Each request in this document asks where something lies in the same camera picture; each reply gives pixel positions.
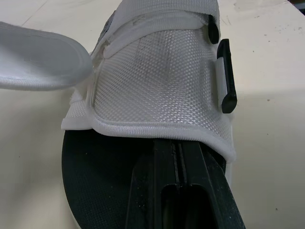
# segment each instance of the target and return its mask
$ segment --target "black buckle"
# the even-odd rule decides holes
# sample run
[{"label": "black buckle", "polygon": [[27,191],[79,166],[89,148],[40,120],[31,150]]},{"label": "black buckle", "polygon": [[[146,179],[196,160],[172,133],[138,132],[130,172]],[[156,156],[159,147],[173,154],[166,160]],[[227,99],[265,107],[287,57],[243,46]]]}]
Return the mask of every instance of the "black buckle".
[{"label": "black buckle", "polygon": [[224,73],[227,86],[227,95],[224,97],[221,107],[224,114],[229,114],[237,105],[229,39],[221,40],[217,49],[217,58],[220,57],[224,58]]},{"label": "black buckle", "polygon": [[211,43],[217,44],[219,42],[219,30],[212,15],[209,15],[208,33]]}]

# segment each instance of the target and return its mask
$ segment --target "woven mesh fabric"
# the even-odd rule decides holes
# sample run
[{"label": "woven mesh fabric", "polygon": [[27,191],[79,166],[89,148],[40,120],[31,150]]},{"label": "woven mesh fabric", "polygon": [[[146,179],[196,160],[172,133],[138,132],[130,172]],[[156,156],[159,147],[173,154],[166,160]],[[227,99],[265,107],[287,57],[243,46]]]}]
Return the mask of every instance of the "woven mesh fabric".
[{"label": "woven mesh fabric", "polygon": [[66,115],[66,118],[76,118],[86,116],[85,101],[76,101],[70,105],[70,109]]},{"label": "woven mesh fabric", "polygon": [[67,117],[62,128],[201,141],[233,161],[231,120],[217,104],[217,46],[208,38],[207,14],[219,21],[217,1],[124,0],[91,56],[95,76],[85,119]]},{"label": "woven mesh fabric", "polygon": [[204,128],[230,146],[231,122],[217,108],[215,52],[200,30],[145,36],[104,60],[93,107],[103,121]]}]

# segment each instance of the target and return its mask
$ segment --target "white fabric liner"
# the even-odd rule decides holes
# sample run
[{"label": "white fabric liner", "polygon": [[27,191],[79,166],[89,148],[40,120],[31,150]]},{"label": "white fabric liner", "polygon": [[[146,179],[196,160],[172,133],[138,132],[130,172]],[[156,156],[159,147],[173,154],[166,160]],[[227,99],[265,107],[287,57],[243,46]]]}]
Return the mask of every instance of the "white fabric liner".
[{"label": "white fabric liner", "polygon": [[[217,45],[207,36],[207,14],[214,12],[218,21],[217,4],[209,11],[137,12],[135,18],[122,23],[119,19],[124,17],[117,15],[124,2],[139,4],[124,0],[119,6],[92,54],[95,76],[87,96],[71,104],[62,128],[87,127],[121,137],[196,140],[228,162],[234,161],[231,120],[218,107]],[[194,2],[216,1],[188,4]]]}]

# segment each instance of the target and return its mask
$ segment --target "white strap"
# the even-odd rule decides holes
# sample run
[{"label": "white strap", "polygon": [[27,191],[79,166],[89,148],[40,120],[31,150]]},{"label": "white strap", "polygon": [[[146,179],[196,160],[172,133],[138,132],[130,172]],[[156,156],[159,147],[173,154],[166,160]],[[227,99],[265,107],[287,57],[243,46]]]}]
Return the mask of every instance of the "white strap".
[{"label": "white strap", "polygon": [[92,61],[75,40],[0,22],[0,88],[50,91],[89,77]]}]

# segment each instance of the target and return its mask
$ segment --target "white tabletop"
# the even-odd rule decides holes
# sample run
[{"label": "white tabletop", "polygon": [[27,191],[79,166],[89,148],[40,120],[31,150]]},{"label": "white tabletop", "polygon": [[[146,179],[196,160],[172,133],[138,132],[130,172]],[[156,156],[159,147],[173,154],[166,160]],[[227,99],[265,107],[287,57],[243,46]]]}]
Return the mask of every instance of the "white tabletop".
[{"label": "white tabletop", "polygon": [[[0,21],[92,51],[119,0],[2,0]],[[232,191],[248,229],[303,228],[305,17],[285,0],[220,0],[238,106]],[[61,179],[71,91],[0,90],[0,228],[74,229]]]}]

